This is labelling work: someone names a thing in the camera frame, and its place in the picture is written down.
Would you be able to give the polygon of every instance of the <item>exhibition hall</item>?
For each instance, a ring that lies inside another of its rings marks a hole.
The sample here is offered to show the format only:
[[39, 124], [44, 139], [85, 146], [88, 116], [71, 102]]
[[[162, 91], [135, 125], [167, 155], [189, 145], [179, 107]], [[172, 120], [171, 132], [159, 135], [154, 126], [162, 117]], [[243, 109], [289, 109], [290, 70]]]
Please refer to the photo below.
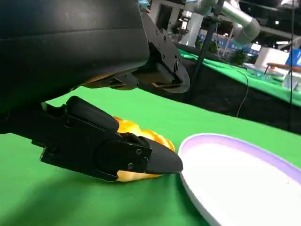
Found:
[[301, 0], [0, 21], [0, 226], [301, 226]]

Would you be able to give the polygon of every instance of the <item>yellow plastic object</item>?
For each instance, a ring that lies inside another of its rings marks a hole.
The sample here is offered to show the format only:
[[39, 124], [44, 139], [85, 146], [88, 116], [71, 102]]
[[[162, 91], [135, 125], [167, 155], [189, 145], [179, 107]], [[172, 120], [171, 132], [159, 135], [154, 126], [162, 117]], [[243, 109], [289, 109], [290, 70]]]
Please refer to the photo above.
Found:
[[[169, 149], [175, 151], [173, 143], [170, 140], [164, 138], [160, 134], [148, 130], [148, 129], [140, 129], [137, 123], [134, 123], [129, 120], [124, 120], [118, 117], [114, 117], [119, 123], [118, 133], [133, 133], [138, 137], [146, 137], [150, 140], [156, 141]], [[127, 171], [119, 171], [118, 172], [118, 181], [128, 182], [134, 180], [142, 180], [147, 178], [157, 178], [160, 175], [153, 175], [153, 174], [146, 174], [146, 173], [134, 173], [134, 172], [127, 172]]]

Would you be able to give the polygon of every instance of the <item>blue banner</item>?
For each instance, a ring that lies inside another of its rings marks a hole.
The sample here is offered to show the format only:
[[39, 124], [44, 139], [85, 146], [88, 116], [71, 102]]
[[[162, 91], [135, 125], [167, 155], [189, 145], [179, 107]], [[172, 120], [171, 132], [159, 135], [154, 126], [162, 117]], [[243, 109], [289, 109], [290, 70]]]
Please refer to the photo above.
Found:
[[[200, 34], [199, 36], [200, 36], [202, 41], [204, 41], [205, 38], [206, 38], [206, 36], [203, 35], [203, 34]], [[217, 43], [218, 43], [218, 45], [221, 49], [225, 49], [226, 45], [227, 45], [227, 40], [218, 38]], [[245, 47], [242, 48], [242, 47], [236, 45], [235, 42], [233, 42], [233, 41], [230, 41], [228, 49], [233, 49], [233, 50], [242, 50], [243, 49], [246, 53], [252, 54], [254, 56], [259, 54], [259, 51], [253, 50], [248, 46], [245, 46]]]

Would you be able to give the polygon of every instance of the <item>green tablecloth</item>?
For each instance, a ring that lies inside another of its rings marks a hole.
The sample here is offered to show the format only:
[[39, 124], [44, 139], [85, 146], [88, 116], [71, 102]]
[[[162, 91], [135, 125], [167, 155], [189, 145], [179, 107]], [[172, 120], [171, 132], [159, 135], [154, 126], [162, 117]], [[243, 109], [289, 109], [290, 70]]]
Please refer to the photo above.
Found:
[[[195, 60], [198, 59], [198, 56], [194, 54], [190, 54], [181, 49], [179, 51], [184, 58], [195, 59]], [[230, 66], [225, 63], [220, 63], [208, 59], [204, 59], [204, 65], [224, 75], [227, 75], [228, 77], [237, 80], [245, 85], [247, 84], [247, 81], [244, 75], [246, 75], [248, 77], [250, 87], [268, 93], [270, 95], [273, 95], [275, 97], [278, 97], [279, 99], [282, 99], [286, 102], [290, 102], [290, 96], [291, 96], [290, 91], [286, 88], [283, 88], [281, 86], [281, 82], [279, 81], [272, 80], [272, 79], [269, 81], [265, 81], [254, 76], [253, 70], [250, 69], [246, 70], [244, 68]], [[296, 91], [293, 92], [293, 104], [296, 106], [301, 106], [301, 93]]]
[[[139, 89], [79, 88], [72, 94], [155, 130], [177, 148], [192, 134], [221, 133], [263, 147], [301, 167], [301, 137], [285, 131]], [[59, 106], [69, 97], [51, 103]], [[27, 139], [0, 135], [0, 144], [0, 226], [208, 225], [191, 204], [178, 175], [110, 184], [39, 162], [42, 149]]]

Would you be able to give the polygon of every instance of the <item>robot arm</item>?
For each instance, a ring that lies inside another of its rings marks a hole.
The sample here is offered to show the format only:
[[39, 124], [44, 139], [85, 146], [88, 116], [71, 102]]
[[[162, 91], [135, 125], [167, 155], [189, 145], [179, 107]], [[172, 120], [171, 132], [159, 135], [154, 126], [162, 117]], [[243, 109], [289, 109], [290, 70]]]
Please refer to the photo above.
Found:
[[189, 89], [180, 53], [137, 0], [3, 0], [0, 21], [0, 133], [43, 147], [42, 162], [108, 181], [119, 170], [181, 172], [174, 152], [117, 133], [115, 119], [79, 97], [45, 103], [79, 86]]
[[[218, 0], [186, 0], [185, 10], [206, 15]], [[240, 10], [238, 0], [225, 0], [222, 13], [233, 22], [233, 39], [238, 44], [248, 45], [259, 34], [258, 21]]]

